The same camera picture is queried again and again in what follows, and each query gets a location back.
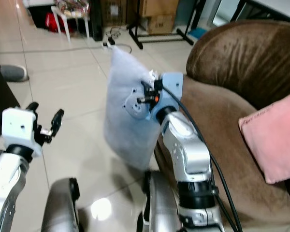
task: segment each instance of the brown cushion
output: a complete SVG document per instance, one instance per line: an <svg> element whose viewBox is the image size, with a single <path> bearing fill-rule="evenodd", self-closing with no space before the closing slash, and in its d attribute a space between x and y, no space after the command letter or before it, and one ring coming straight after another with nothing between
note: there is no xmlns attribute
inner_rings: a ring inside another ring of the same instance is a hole
<svg viewBox="0 0 290 232"><path fill-rule="evenodd" d="M186 76L182 103L196 121L224 173L241 222L246 226L264 222L289 223L290 196L284 184L265 183L238 128L238 119L255 112L255 108L227 89ZM155 152L159 167L175 186L171 157L161 137L158 144ZM220 196L228 205L215 168L214 175Z"/></svg>
<svg viewBox="0 0 290 232"><path fill-rule="evenodd" d="M264 108L290 94L290 23L247 20L215 28L195 44L187 74Z"/></svg>

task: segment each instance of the white stool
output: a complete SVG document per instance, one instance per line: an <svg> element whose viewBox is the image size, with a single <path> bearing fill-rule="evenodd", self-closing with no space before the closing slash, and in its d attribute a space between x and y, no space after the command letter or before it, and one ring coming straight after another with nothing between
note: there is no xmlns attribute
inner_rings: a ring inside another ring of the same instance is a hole
<svg viewBox="0 0 290 232"><path fill-rule="evenodd" d="M61 17L61 19L63 21L64 29L66 31L66 35L68 37L68 41L69 41L69 43L71 43L70 33L69 33L69 28L68 28L68 22L67 22L67 20L68 19L71 19L71 18L74 18L74 17L67 17L56 6L52 6L51 8L52 8L52 12L54 14L54 18L55 18L55 21L56 21L56 24L57 24L58 33L61 33L61 30L60 30L60 25L59 25L59 21L58 21L57 15L59 15ZM80 18L83 18L84 21L85 21L86 35L87 35L87 38L89 39L88 17L87 16L84 16L84 17L80 17ZM75 18L77 30L78 30L78 19L79 18Z"/></svg>

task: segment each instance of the red bag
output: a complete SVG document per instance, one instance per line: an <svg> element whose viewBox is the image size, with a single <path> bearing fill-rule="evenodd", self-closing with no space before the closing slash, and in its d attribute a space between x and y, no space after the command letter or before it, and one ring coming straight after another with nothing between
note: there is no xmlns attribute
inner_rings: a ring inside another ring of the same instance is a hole
<svg viewBox="0 0 290 232"><path fill-rule="evenodd" d="M60 30L65 32L64 24L63 24L63 21L60 17L58 17L58 21L59 21ZM45 25L49 31L58 33L58 28L57 28L57 24L56 24L55 17L54 17L53 13L46 14ZM73 29L71 28L69 23L68 23L68 28L69 28L69 32L73 32Z"/></svg>

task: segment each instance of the sofa armrest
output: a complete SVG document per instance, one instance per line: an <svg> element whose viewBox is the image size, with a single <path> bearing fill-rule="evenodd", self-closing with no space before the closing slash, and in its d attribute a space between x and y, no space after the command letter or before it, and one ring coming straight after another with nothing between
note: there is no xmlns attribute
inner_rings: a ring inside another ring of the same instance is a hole
<svg viewBox="0 0 290 232"><path fill-rule="evenodd" d="M193 79L261 109L290 94L290 23L247 20L206 33L187 61Z"/></svg>

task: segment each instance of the cardboard box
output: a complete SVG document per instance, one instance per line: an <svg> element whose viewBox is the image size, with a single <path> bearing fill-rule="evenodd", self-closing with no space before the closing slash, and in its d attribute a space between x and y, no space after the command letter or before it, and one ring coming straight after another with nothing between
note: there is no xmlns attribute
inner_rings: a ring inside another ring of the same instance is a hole
<svg viewBox="0 0 290 232"><path fill-rule="evenodd" d="M158 15L141 20L141 26L148 34L167 34L173 30L175 21L174 14Z"/></svg>
<svg viewBox="0 0 290 232"><path fill-rule="evenodd" d="M137 1L133 0L134 10L137 10ZM175 15L179 0L140 0L140 16Z"/></svg>
<svg viewBox="0 0 290 232"><path fill-rule="evenodd" d="M126 24L127 0L101 0L103 26L121 26Z"/></svg>

